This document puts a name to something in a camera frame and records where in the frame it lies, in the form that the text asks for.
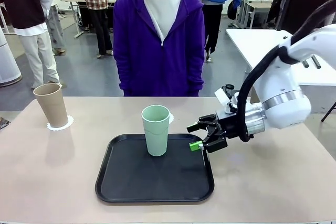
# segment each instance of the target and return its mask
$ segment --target white pants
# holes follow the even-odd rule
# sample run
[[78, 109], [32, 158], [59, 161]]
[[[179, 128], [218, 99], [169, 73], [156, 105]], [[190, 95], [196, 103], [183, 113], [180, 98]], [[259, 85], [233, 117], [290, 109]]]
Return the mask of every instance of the white pants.
[[32, 88], [43, 85], [43, 65], [39, 57], [42, 56], [43, 64], [47, 69], [48, 81], [59, 82], [56, 70], [56, 62], [52, 53], [51, 41], [48, 31], [40, 35], [20, 36], [20, 41], [25, 48], [26, 56], [31, 70], [34, 74], [34, 84]]

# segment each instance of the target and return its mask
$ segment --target black tray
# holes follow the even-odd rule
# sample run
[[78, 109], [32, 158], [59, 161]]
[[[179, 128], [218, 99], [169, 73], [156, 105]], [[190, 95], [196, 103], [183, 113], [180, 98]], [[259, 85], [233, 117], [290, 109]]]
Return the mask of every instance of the black tray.
[[214, 178], [206, 151], [191, 152], [201, 139], [170, 134], [167, 152], [153, 157], [144, 134], [120, 135], [107, 148], [96, 182], [97, 196], [106, 202], [193, 202], [207, 199]]

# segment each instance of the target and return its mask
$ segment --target cup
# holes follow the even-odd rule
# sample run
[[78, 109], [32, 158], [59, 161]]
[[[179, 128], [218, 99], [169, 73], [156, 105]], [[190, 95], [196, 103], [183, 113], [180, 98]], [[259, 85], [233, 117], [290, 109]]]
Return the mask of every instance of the cup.
[[152, 105], [145, 108], [141, 116], [149, 154], [155, 157], [162, 156], [167, 151], [169, 109], [161, 105]]
[[68, 123], [60, 85], [50, 83], [39, 86], [34, 90], [34, 95], [51, 127], [60, 128]]

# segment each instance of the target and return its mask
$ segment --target purple hoodie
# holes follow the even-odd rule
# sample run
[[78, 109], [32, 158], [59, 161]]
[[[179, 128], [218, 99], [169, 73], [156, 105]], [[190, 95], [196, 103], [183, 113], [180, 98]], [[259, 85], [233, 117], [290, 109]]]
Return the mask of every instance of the purple hoodie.
[[161, 43], [143, 0], [117, 0], [113, 50], [125, 96], [198, 96], [203, 86], [202, 6], [200, 0], [181, 0]]

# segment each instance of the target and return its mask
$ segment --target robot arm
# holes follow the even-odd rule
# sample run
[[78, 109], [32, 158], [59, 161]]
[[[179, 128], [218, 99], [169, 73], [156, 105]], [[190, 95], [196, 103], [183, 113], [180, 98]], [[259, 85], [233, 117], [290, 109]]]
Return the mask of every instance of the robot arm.
[[[191, 149], [201, 148], [211, 153], [227, 147], [227, 138], [240, 137], [248, 142], [254, 134], [267, 129], [284, 129], [303, 123], [311, 112], [311, 105], [294, 79], [291, 65], [316, 54], [336, 69], [336, 25], [310, 33], [316, 24], [335, 11], [336, 0], [319, 7], [297, 33], [264, 57], [246, 78], [239, 93], [231, 96], [226, 88], [217, 90], [215, 94], [224, 108], [199, 118], [187, 128], [188, 132], [203, 129], [208, 133], [202, 142], [192, 143]], [[246, 101], [252, 86], [259, 103]]]

